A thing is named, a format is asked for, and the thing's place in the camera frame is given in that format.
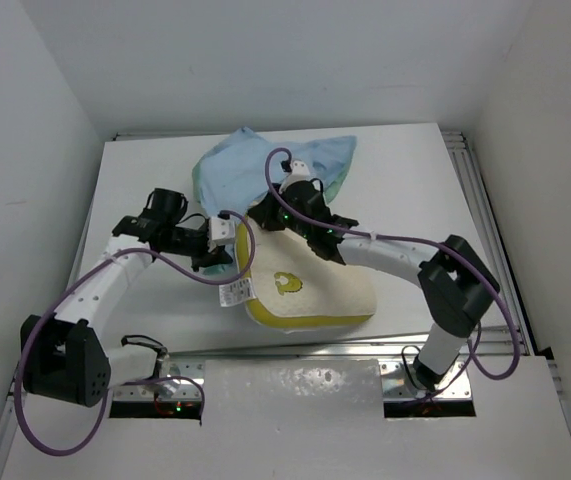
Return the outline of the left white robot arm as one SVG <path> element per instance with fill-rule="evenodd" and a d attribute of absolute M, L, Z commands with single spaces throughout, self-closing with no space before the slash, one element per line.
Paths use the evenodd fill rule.
<path fill-rule="evenodd" d="M 140 214 L 116 224 L 99 261 L 70 294 L 24 322 L 20 382 L 27 392 L 91 407 L 112 387 L 158 377 L 164 346 L 129 334 L 109 349 L 102 336 L 121 299 L 159 255 L 188 257 L 199 270 L 219 253 L 228 227 L 206 218 L 186 228 L 187 207 L 183 194 L 155 189 Z"/>

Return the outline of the cream yellow pillow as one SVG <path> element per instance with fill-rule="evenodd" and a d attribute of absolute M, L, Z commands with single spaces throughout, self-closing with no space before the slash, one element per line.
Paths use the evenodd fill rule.
<path fill-rule="evenodd" d="M 234 253 L 253 290 L 246 311 L 260 325 L 324 330 L 360 325 L 376 313 L 375 289 L 363 269 L 319 258 L 289 230 L 268 232 L 252 219 L 240 223 Z"/>

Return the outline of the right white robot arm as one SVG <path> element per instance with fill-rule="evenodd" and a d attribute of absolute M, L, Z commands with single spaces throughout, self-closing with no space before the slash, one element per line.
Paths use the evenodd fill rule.
<path fill-rule="evenodd" d="M 429 255 L 372 233 L 358 235 L 358 221 L 332 213 L 311 180 L 291 184 L 280 197 L 269 192 L 248 214 L 263 230 L 299 235 L 326 261 L 370 268 L 418 287 L 433 325 L 413 369 L 418 385 L 430 392 L 436 390 L 500 292 L 498 282 L 464 238 L 451 235 L 435 244 L 436 253 Z"/>

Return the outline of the blue green pillowcase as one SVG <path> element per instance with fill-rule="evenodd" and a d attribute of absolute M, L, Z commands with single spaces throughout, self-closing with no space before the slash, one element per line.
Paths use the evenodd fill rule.
<path fill-rule="evenodd" d="M 323 183 L 325 200 L 332 202 L 349 173 L 357 137 L 271 142 L 248 127 L 240 128 L 206 152 L 192 169 L 194 197 L 204 212 L 209 216 L 222 210 L 244 213 L 264 197 L 268 192 L 265 161 L 279 147 L 309 167 Z"/>

